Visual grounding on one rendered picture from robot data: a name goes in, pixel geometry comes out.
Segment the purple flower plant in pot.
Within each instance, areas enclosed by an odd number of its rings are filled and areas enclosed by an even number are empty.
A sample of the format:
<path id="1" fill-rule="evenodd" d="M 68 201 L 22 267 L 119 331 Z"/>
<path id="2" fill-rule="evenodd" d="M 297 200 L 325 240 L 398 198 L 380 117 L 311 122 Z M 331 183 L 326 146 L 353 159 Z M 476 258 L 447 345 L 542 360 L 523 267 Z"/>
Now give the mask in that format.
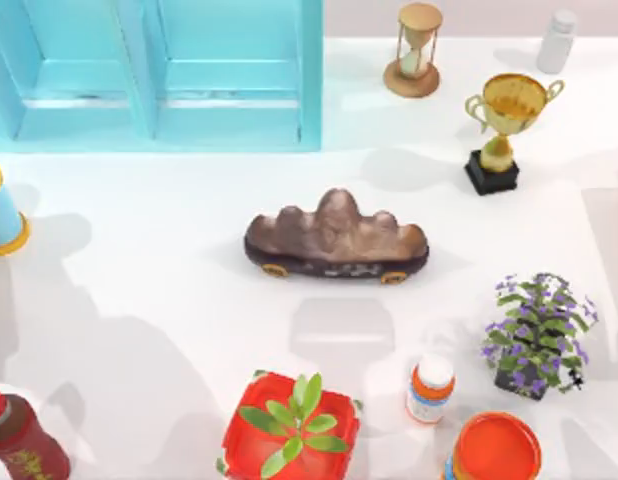
<path id="1" fill-rule="evenodd" d="M 536 401 L 549 389 L 580 390 L 589 363 L 581 337 L 599 321 L 595 303 L 577 299 L 569 281 L 549 272 L 507 275 L 495 290 L 505 313 L 485 328 L 481 347 L 495 385 Z"/>

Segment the dark red bottle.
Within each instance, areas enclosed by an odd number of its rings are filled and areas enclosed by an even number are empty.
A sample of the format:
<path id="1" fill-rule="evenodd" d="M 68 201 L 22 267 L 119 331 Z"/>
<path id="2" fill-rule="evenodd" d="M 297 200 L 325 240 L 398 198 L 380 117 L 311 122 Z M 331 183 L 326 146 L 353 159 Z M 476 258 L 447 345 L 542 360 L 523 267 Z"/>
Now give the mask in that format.
<path id="1" fill-rule="evenodd" d="M 0 462 L 10 480 L 69 480 L 71 464 L 30 402 L 0 392 Z"/>

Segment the wooden hourglass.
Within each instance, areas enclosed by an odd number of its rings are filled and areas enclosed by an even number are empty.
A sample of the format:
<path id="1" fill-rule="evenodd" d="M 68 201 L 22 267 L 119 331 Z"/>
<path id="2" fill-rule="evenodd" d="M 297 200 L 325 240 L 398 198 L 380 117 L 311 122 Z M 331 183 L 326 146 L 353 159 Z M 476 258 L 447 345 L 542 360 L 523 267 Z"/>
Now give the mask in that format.
<path id="1" fill-rule="evenodd" d="M 393 93 L 422 98 L 436 91 L 440 74 L 434 57 L 442 22 L 442 13 L 432 4 L 414 2 L 399 10 L 395 59 L 383 74 L 385 86 Z"/>

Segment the light blue rack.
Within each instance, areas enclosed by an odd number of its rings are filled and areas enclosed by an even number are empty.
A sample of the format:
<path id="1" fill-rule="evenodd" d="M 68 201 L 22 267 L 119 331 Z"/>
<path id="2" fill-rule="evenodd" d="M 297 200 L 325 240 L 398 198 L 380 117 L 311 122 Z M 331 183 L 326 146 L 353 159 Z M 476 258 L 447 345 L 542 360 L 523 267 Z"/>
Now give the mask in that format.
<path id="1" fill-rule="evenodd" d="M 0 0 L 0 152 L 316 151 L 323 0 Z"/>

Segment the gold trophy on black base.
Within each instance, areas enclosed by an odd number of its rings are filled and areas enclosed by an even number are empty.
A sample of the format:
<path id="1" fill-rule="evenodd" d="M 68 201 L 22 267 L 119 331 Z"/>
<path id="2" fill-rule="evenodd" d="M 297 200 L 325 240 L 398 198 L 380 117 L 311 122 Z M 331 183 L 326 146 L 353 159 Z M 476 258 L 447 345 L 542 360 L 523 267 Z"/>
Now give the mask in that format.
<path id="1" fill-rule="evenodd" d="M 527 75 L 505 73 L 489 79 L 480 94 L 465 101 L 465 112 L 479 122 L 481 131 L 491 128 L 496 132 L 481 149 L 471 152 L 465 165 L 479 195 L 517 187 L 519 167 L 509 137 L 530 128 L 564 88 L 562 80 L 545 87 Z"/>

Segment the brown mountain-shaped ornament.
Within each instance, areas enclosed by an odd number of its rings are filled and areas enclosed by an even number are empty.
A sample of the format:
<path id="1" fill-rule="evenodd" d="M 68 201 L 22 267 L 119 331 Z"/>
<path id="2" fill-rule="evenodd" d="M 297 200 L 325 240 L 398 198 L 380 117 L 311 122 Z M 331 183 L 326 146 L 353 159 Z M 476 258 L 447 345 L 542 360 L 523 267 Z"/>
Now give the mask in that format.
<path id="1" fill-rule="evenodd" d="M 428 239 L 390 212 L 360 212 L 346 189 L 332 188 L 313 212 L 290 205 L 275 216 L 256 216 L 244 235 L 249 260 L 274 277 L 370 279 L 399 284 L 430 255 Z"/>

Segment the light blue and yellow cup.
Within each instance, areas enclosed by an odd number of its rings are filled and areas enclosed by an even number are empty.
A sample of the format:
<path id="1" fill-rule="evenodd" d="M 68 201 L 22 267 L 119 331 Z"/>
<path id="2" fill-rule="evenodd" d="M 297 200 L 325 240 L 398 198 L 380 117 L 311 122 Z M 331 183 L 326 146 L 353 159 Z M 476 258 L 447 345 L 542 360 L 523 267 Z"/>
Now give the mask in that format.
<path id="1" fill-rule="evenodd" d="M 27 218 L 18 211 L 0 169 L 0 256 L 25 245 L 30 235 Z"/>

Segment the white and orange pill bottle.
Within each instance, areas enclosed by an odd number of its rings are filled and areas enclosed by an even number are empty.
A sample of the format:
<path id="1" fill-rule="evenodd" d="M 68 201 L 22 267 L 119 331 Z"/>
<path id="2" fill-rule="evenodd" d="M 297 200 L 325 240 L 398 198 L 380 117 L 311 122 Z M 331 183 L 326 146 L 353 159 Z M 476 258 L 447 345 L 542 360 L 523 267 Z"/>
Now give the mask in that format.
<path id="1" fill-rule="evenodd" d="M 455 388 L 452 363 L 436 354 L 423 355 L 412 369 L 406 393 L 406 408 L 417 421 L 435 424 Z"/>

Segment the red pot with green plant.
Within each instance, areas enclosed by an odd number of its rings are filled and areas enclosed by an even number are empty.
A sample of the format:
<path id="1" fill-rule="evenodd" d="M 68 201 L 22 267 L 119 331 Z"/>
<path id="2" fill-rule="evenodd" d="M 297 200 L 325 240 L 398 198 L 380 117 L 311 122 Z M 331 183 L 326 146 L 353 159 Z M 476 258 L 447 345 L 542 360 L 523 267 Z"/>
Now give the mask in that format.
<path id="1" fill-rule="evenodd" d="M 363 404 L 325 391 L 319 373 L 257 370 L 229 422 L 215 467 L 225 480 L 345 480 Z"/>

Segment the orange-lidded can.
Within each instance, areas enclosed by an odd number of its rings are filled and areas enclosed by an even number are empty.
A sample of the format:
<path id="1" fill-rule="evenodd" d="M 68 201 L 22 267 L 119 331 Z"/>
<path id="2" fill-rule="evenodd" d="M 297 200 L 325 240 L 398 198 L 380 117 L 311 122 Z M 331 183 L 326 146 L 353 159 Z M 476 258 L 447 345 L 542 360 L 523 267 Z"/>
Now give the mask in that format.
<path id="1" fill-rule="evenodd" d="M 483 412 L 462 427 L 439 480 L 537 480 L 542 464 L 532 429 L 505 412 Z"/>

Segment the white plastic bottle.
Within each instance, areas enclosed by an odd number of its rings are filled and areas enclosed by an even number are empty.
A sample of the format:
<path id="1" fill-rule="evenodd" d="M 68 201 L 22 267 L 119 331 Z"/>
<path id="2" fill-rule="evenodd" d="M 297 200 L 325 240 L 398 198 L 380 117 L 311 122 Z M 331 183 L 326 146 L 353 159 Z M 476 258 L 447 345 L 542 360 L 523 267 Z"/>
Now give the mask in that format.
<path id="1" fill-rule="evenodd" d="M 561 9 L 552 14 L 536 58 L 537 68 L 545 74 L 560 73 L 569 58 L 577 27 L 577 16 Z"/>

